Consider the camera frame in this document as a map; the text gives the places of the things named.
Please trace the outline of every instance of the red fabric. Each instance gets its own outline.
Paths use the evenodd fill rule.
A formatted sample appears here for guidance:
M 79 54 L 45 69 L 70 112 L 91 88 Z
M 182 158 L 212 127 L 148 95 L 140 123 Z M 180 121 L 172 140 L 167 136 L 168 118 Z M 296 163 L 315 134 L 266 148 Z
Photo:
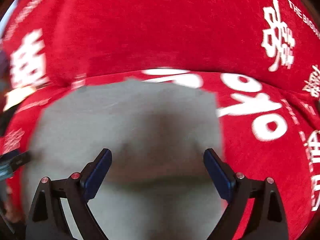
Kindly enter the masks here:
M 46 74 L 63 86 L 83 74 L 172 66 L 242 73 L 301 91 L 318 60 L 319 38 L 288 0 L 278 2 L 295 39 L 294 61 L 287 69 L 280 60 L 274 72 L 268 68 L 275 58 L 261 46 L 262 30 L 270 28 L 263 8 L 273 0 L 41 0 L 19 17 L 30 1 L 21 0 L 15 10 L 5 50 L 10 55 L 26 34 L 41 29 L 45 47 L 38 54 L 45 53 Z M 290 1 L 311 19 L 299 0 Z M 14 38 L 7 37 L 12 26 Z
M 87 85 L 108 84 L 120 82 L 128 78 L 156 82 L 161 81 L 158 78 L 167 77 L 169 82 L 183 83 L 185 86 L 194 88 L 198 86 L 202 90 L 214 92 L 217 96 L 220 109 L 221 107 L 228 107 L 240 103 L 238 100 L 232 98 L 232 94 L 235 93 L 251 98 L 255 98 L 259 93 L 270 96 L 269 100 L 280 104 L 278 109 L 268 111 L 265 108 L 265 112 L 261 110 L 259 113 L 241 115 L 227 114 L 220 117 L 223 133 L 223 148 L 226 161 L 235 171 L 241 171 L 247 177 L 253 179 L 265 179 L 269 176 L 275 179 L 284 202 L 290 230 L 290 239 L 295 239 L 299 236 L 307 225 L 310 217 L 311 197 L 313 194 L 313 185 L 310 177 L 319 173 L 319 168 L 310 171 L 310 160 L 306 155 L 306 149 L 308 149 L 308 147 L 304 146 L 308 136 L 315 129 L 309 125 L 303 117 L 303 113 L 305 112 L 304 104 L 309 104 L 315 109 L 313 101 L 310 100 L 310 98 L 307 101 L 298 99 L 297 97 L 291 96 L 291 94 L 288 95 L 280 89 L 261 82 L 258 82 L 258 84 L 261 84 L 261 87 L 257 92 L 243 92 L 232 89 L 222 81 L 223 74 L 221 73 L 188 71 L 171 75 L 166 73 L 168 73 L 166 69 L 157 69 L 156 72 L 149 71 L 143 73 L 142 71 L 135 71 L 118 73 L 87 78 L 85 83 Z M 246 77 L 240 77 L 238 80 L 244 84 L 248 83 L 248 80 L 249 82 L 252 81 L 252 79 Z M 41 110 L 69 92 L 70 89 L 57 89 L 56 87 L 50 86 L 37 91 L 27 98 L 12 119 L 5 142 L 9 139 L 8 135 L 20 130 L 22 136 L 18 142 L 19 147 L 22 151 L 27 150 L 28 141 L 31 138 L 38 118 L 41 116 Z M 252 124 L 256 118 L 268 114 L 277 114 L 280 116 L 286 123 L 287 129 L 279 138 L 261 141 L 261 139 L 258 139 L 254 135 Z M 293 121 L 293 116 L 297 118 L 298 124 Z M 319 126 L 318 113 L 315 115 L 314 120 L 315 125 Z M 271 130 L 277 128 L 277 125 L 274 123 L 269 123 L 268 126 Z M 301 132 L 305 135 L 304 140 L 300 136 Z M 8 180 L 8 184 L 13 189 L 15 203 L 19 203 L 20 201 L 20 185 L 18 183 L 20 175 L 21 173 L 17 172 L 12 179 Z M 239 238 L 243 233 L 246 221 L 250 215 L 249 211 L 250 208 L 247 208 L 235 239 Z

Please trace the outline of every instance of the blue object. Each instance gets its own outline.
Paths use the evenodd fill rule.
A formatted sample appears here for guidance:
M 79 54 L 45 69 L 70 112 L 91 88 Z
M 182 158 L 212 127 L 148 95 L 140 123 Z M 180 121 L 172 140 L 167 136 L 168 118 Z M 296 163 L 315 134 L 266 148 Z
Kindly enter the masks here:
M 90 163 L 90 166 L 88 167 L 90 173 L 87 177 L 84 177 L 85 181 L 82 183 L 82 188 L 84 190 L 83 197 L 86 203 L 96 196 L 111 163 L 112 154 L 109 149 L 103 149 L 94 162 Z
M 225 173 L 224 168 L 226 167 L 222 166 L 227 164 L 223 163 L 216 154 L 214 157 L 210 150 L 206 150 L 204 152 L 203 160 L 204 166 L 206 167 L 220 197 L 230 203 L 232 201 L 233 189 L 236 185 L 236 180 L 230 177 L 231 174 Z

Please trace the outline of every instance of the gray object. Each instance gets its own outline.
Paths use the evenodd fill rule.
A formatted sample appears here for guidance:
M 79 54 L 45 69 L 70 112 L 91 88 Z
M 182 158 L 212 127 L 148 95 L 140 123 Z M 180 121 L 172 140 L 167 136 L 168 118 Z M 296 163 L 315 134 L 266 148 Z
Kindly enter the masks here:
M 209 147 L 221 155 L 215 110 L 213 94 L 168 83 L 75 90 L 44 111 L 33 134 L 25 212 L 42 177 L 67 178 L 108 148 L 113 162 L 89 207 L 109 239 L 207 238 L 223 212 L 202 160 Z

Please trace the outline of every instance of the screw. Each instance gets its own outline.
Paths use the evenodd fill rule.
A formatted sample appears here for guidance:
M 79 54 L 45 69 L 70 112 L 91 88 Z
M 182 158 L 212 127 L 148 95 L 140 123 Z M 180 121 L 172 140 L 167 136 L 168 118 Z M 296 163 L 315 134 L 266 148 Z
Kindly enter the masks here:
M 268 182 L 269 184 L 273 184 L 273 183 L 275 182 L 275 180 L 274 180 L 273 178 L 271 178 L 271 177 L 268 177 L 268 178 L 267 178 L 267 182 Z
M 79 172 L 74 172 L 74 173 L 71 174 L 71 178 L 73 178 L 73 179 L 79 179 L 79 177 L 80 177 L 80 173 Z
M 243 175 L 242 172 L 237 172 L 236 176 L 237 176 L 238 179 L 243 179 L 244 178 L 244 175 Z
M 41 179 L 41 182 L 42 182 L 42 183 L 47 183 L 47 182 L 48 182 L 48 180 L 49 180 L 49 178 L 48 178 L 48 177 L 43 177 L 43 178 Z

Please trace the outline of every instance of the gray blurred patch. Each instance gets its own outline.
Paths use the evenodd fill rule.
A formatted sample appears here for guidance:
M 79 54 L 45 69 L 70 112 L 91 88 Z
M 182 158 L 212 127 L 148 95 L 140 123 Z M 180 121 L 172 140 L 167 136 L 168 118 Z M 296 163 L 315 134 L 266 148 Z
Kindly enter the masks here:
M 113 163 L 89 201 L 109 239 L 207 238 L 223 212 L 202 161 L 209 147 L 221 154 L 215 110 L 213 94 L 168 83 L 129 80 L 75 90 L 44 111 L 33 135 L 25 211 L 43 176 L 67 178 L 109 148 Z

